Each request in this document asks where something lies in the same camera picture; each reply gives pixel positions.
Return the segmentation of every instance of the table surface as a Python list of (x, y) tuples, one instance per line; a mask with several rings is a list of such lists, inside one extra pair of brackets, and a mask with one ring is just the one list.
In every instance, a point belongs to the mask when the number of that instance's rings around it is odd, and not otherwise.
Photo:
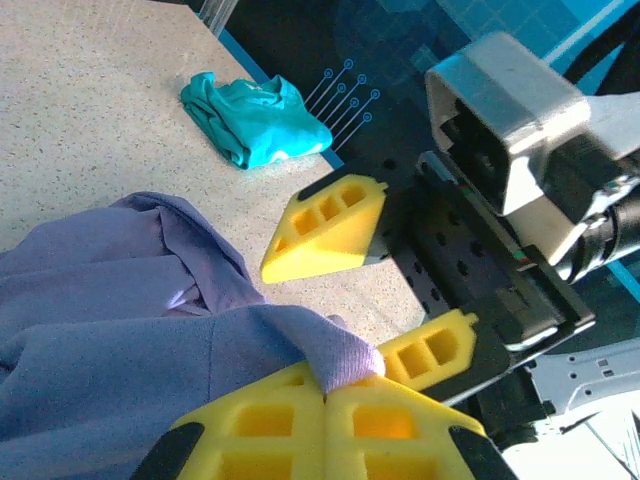
[(201, 71), (220, 83), (250, 77), (188, 7), (0, 0), (0, 10), (0, 250), (39, 223), (153, 190), (195, 205), (272, 302), (339, 314), (373, 343), (420, 324), (392, 262), (260, 282), (287, 201), (331, 168), (313, 155), (245, 172), (214, 150), (180, 90)]

